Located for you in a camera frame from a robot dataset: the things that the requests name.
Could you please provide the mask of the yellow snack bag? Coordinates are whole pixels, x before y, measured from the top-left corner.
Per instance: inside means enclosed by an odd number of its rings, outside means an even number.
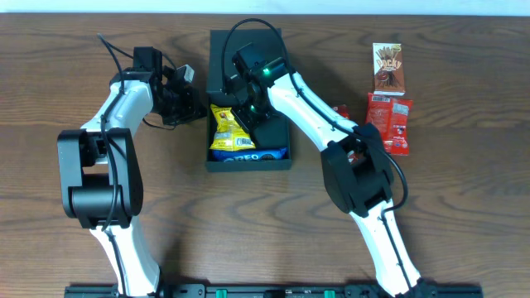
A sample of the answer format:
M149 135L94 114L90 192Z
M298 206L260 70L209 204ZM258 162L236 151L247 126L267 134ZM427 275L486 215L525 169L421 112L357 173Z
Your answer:
M211 104L210 109L217 123L211 150L242 151L256 148L250 135L235 120L232 108Z

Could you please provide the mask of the blue Oreo packet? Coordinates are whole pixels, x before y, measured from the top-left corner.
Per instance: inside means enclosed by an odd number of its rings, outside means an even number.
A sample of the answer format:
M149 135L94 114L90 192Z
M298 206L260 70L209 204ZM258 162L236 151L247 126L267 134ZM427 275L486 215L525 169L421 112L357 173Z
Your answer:
M287 154L287 148L262 149L262 150L241 150L241 151L221 151L212 150L212 155L216 161L268 161L281 160Z

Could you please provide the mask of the dark green box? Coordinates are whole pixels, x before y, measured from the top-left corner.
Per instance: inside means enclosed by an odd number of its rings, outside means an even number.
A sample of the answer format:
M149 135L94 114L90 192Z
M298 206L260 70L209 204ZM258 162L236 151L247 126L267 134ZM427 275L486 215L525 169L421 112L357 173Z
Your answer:
M212 30L210 32L210 62L206 93L208 103L219 107L234 107L240 100L246 99L246 91L241 90L236 94L225 94L222 90L223 79L221 75L221 52L224 44L226 50L225 66L226 75L236 77L236 70L231 62L232 55L239 48L253 43L260 55L267 61L282 56L282 48L275 34L269 29L237 29L233 33L228 30ZM278 114L272 120L261 124L250 137L258 150L287 148L287 154L281 160L268 161L216 161L212 150L208 149L205 167L209 172L235 172L235 171L284 171L292 167L290 122Z

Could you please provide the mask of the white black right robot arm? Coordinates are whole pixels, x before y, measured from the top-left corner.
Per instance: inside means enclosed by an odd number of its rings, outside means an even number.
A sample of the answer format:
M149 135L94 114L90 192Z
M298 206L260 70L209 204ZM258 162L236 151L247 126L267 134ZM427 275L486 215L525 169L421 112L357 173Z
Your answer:
M397 175L402 197L407 180L385 151L378 129L338 114L306 84L286 58L233 57L248 84L254 110L270 108L292 120L320 151L325 189L334 204L359 227L375 266L379 286L393 297L420 296L421 274L408 256L395 218Z

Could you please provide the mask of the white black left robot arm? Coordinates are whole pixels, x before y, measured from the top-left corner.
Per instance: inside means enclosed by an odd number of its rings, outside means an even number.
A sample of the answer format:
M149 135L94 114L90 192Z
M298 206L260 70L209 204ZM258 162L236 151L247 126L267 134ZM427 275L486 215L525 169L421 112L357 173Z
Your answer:
M106 296L164 294L161 269L138 217L144 191L133 137L150 113L172 127L204 117L193 78L189 65L128 68L111 79L109 95L92 119L57 138L63 209L99 241L118 279Z

